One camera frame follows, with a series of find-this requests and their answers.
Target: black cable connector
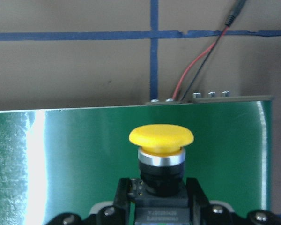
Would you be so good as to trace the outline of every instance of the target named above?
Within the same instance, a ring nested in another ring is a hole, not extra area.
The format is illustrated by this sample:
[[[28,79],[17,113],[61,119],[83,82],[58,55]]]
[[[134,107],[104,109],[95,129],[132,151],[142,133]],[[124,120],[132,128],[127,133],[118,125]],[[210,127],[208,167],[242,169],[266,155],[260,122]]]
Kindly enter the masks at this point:
[[[225,25],[230,27],[231,24],[234,22],[235,18],[238,16],[238,14],[240,13],[240,11],[242,10],[242,8],[244,7],[244,4],[247,0],[238,0],[234,6],[232,7],[227,19],[226,19],[226,22],[225,22]]]

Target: green panel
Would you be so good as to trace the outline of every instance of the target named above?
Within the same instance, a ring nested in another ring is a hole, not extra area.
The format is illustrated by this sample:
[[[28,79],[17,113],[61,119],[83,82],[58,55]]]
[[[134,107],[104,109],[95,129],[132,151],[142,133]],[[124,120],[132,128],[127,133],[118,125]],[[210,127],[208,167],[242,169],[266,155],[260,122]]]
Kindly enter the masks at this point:
[[[137,126],[189,128],[185,176],[242,216],[269,209],[270,101],[0,112],[0,224],[85,218],[112,200],[120,177],[138,177]]]

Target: wire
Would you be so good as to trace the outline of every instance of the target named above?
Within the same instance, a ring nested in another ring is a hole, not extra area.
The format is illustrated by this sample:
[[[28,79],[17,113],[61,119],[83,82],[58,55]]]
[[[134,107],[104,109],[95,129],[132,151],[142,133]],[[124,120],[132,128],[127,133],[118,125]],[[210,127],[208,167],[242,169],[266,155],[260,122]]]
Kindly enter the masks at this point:
[[[224,30],[224,32],[221,34],[220,37],[224,36],[225,33],[226,33],[226,31],[227,31],[227,29]],[[183,74],[182,74],[182,76],[181,76],[181,78],[180,78],[180,80],[179,80],[179,82],[178,82],[178,84],[177,84],[177,86],[176,86],[176,88],[175,88],[175,91],[174,91],[174,93],[173,93],[172,99],[175,100],[175,99],[177,98],[178,92],[179,92],[179,90],[180,90],[180,88],[181,88],[181,84],[182,84],[182,82],[183,82],[185,76],[187,75],[188,71],[193,67],[193,65],[194,65],[199,59],[201,59],[201,58],[202,58],[204,55],[206,55],[212,48],[214,48],[214,45],[215,45],[215,42],[213,42],[204,52],[202,52],[197,58],[195,58],[194,61],[192,61],[192,62],[188,65],[188,67],[187,67],[187,68],[185,69],[185,71],[183,72]]]
[[[216,41],[214,42],[214,45],[212,46],[212,48],[210,49],[210,51],[208,52],[207,56],[205,57],[204,61],[202,62],[201,66],[199,67],[195,77],[192,79],[191,83],[189,84],[186,92],[184,93],[184,95],[182,96],[182,98],[180,99],[180,101],[183,101],[184,98],[186,97],[186,94],[188,93],[188,91],[190,90],[190,88],[192,87],[193,83],[195,82],[196,78],[198,77],[201,69],[203,68],[203,66],[205,65],[207,59],[209,58],[210,54],[212,53],[212,51],[214,50],[215,46],[217,45],[217,43],[219,42],[219,40],[222,38],[222,36],[227,32],[227,29],[229,28],[229,26],[226,26],[223,31],[221,32],[221,35],[219,35],[219,37],[216,39]]]

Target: horizontal blue tape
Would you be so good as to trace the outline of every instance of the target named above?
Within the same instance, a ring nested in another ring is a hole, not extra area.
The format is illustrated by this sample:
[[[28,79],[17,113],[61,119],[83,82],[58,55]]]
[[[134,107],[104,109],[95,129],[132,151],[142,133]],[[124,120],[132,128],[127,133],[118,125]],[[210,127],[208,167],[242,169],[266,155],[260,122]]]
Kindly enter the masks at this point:
[[[176,30],[112,31],[112,32],[23,32],[0,33],[0,41],[68,41],[68,40],[129,40],[129,39],[173,39],[203,38],[219,35],[220,31],[190,30],[186,34]],[[229,30],[226,35],[249,35],[279,37],[281,30]]]

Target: screw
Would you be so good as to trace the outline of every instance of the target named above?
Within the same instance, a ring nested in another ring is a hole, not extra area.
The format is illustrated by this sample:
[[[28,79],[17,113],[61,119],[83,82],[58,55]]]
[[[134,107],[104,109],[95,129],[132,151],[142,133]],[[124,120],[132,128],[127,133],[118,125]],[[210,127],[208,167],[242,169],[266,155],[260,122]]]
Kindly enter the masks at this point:
[[[66,218],[64,218],[64,220],[62,221],[63,225],[67,225],[67,224],[71,224],[75,221],[75,216],[72,214]]]
[[[200,98],[201,97],[201,93],[200,92],[195,92],[192,94],[192,98]]]
[[[256,212],[255,218],[256,218],[258,221],[267,221],[267,216],[266,216],[266,214],[263,213],[263,212]]]
[[[214,207],[212,207],[212,212],[222,214],[224,212],[224,209],[220,205],[215,205]]]
[[[229,97],[229,96],[230,96],[230,91],[223,91],[223,92],[221,93],[221,96],[222,96],[222,97]]]
[[[215,97],[215,92],[209,92],[209,93],[208,93],[208,97],[209,97],[209,98]]]
[[[111,216],[111,215],[114,214],[115,211],[116,211],[116,210],[115,210],[114,207],[108,207],[108,208],[105,209],[104,215],[106,215],[106,216]]]

